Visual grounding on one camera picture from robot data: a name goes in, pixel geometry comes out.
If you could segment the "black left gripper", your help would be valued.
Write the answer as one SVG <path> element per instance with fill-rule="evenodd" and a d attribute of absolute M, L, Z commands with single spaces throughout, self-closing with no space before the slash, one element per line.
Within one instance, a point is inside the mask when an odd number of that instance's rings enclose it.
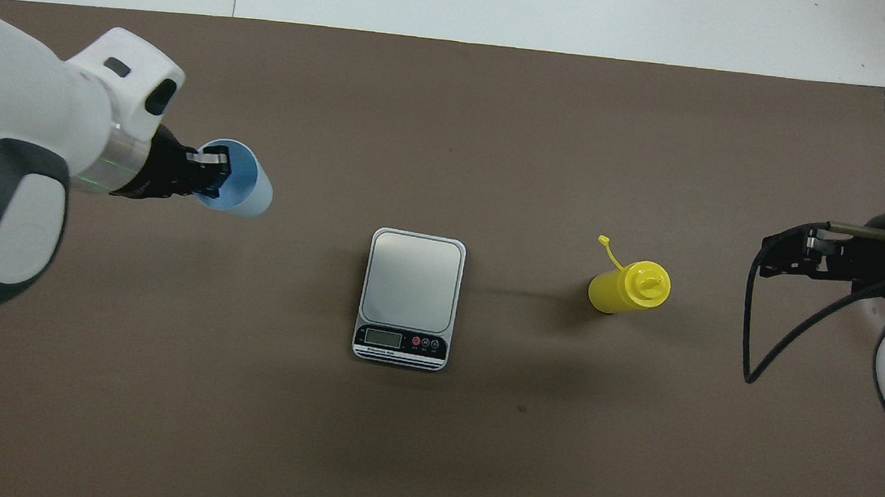
<path fill-rule="evenodd" d="M 187 196 L 198 189 L 203 169 L 202 195 L 217 199 L 220 188 L 231 175 L 231 160 L 226 145 L 206 147 L 205 164 L 201 151 L 187 147 L 164 125 L 158 125 L 150 142 L 150 151 L 141 170 L 111 195 L 148 199 Z"/>

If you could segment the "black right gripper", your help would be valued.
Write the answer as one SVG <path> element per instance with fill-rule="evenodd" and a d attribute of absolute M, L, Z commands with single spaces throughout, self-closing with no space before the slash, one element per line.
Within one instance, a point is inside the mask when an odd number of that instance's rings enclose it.
<path fill-rule="evenodd" d="M 809 230 L 790 228 L 764 237 L 758 276 L 769 278 L 804 271 L 828 274 L 831 261 L 836 261 L 835 273 L 841 282 L 851 285 L 854 293 L 885 281 L 885 213 L 875 215 L 863 226 L 846 226 L 850 236 L 847 241 L 808 233 Z"/>

